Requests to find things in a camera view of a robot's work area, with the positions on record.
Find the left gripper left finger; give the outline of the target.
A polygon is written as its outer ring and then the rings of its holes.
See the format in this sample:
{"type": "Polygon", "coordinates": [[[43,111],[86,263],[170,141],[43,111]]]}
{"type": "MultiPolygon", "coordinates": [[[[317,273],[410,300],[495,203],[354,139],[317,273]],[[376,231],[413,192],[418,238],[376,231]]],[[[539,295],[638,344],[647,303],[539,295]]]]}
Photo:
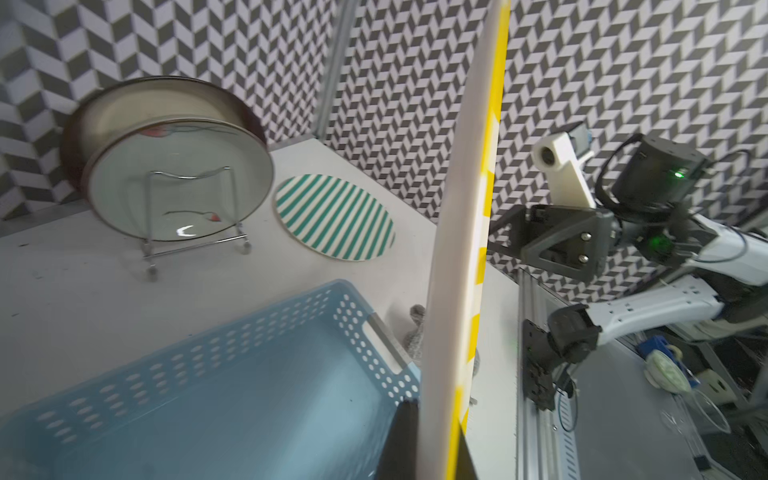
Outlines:
{"type": "Polygon", "coordinates": [[[419,405],[415,400],[400,403],[394,414],[374,478],[413,480],[416,478],[416,444],[419,405]]]}

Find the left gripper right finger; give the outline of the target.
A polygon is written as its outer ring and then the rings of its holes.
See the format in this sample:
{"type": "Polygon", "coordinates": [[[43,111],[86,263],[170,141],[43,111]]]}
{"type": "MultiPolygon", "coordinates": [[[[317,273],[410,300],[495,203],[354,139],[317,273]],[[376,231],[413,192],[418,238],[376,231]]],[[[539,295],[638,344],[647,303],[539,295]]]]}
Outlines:
{"type": "Polygon", "coordinates": [[[477,480],[478,476],[471,458],[466,438],[462,429],[459,429],[457,462],[455,470],[456,480],[477,480]]]}

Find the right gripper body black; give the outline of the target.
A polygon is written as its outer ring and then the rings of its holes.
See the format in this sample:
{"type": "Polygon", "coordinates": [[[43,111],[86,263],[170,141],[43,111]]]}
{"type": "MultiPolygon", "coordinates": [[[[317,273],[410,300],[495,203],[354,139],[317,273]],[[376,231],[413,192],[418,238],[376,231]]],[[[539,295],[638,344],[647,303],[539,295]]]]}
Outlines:
{"type": "Polygon", "coordinates": [[[490,223],[488,234],[506,239],[488,250],[588,283],[605,268],[614,226],[613,213],[602,208],[516,205],[490,223]]]}

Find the yellow striped plate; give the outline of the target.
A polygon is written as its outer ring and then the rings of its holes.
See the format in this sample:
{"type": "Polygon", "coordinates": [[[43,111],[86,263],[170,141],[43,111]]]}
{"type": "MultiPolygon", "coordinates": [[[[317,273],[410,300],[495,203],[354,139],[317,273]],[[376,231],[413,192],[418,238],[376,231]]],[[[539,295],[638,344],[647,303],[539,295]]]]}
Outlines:
{"type": "Polygon", "coordinates": [[[504,91],[510,4],[489,4],[460,105],[428,287],[415,476],[454,479],[466,428],[504,91]]]}

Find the green striped plate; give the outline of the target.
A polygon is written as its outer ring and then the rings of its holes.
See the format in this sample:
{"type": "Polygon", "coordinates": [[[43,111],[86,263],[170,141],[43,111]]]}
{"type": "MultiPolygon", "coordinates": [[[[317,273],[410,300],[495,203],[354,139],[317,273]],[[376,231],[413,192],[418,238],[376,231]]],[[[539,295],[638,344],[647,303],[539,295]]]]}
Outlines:
{"type": "Polygon", "coordinates": [[[374,260],[385,255],[396,240],[387,208],[367,190],[339,177],[294,176],[277,188],[274,208],[294,240],[332,259],[374,260]]]}

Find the grey knitted dish cloth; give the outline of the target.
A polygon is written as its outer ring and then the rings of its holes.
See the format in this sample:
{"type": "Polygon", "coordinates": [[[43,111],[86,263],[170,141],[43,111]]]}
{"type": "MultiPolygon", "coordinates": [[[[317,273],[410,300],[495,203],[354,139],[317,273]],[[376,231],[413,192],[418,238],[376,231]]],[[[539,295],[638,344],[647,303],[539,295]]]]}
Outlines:
{"type": "Polygon", "coordinates": [[[426,309],[423,305],[413,305],[409,310],[410,318],[415,324],[415,328],[408,332],[403,340],[403,348],[414,361],[415,364],[420,365],[423,351],[424,340],[424,319],[426,309]]]}

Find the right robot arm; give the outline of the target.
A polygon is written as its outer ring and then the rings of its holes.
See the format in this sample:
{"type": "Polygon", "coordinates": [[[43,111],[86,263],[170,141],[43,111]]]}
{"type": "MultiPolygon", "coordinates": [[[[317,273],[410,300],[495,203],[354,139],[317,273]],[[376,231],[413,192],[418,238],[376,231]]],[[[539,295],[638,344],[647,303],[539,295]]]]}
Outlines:
{"type": "Polygon", "coordinates": [[[695,148],[650,135],[626,141],[632,155],[614,186],[588,186],[590,145],[560,132],[533,148],[551,204],[517,206],[491,225],[505,230],[495,253],[581,282],[631,246],[646,259],[687,273],[639,294],[563,307],[545,327],[522,325],[522,392],[541,410],[570,380],[569,368],[617,338],[676,323],[742,323],[767,308],[767,241],[693,212],[686,204],[710,160],[695,148]]]}

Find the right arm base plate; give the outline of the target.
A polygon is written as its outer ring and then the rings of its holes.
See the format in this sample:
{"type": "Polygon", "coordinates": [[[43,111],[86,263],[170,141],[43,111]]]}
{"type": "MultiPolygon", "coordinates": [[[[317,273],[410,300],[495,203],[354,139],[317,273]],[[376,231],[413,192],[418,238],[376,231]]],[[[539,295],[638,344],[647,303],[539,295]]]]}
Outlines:
{"type": "Polygon", "coordinates": [[[556,388],[552,377],[562,358],[551,342],[548,332],[526,319],[522,323],[523,394],[538,410],[555,409],[556,388]]]}

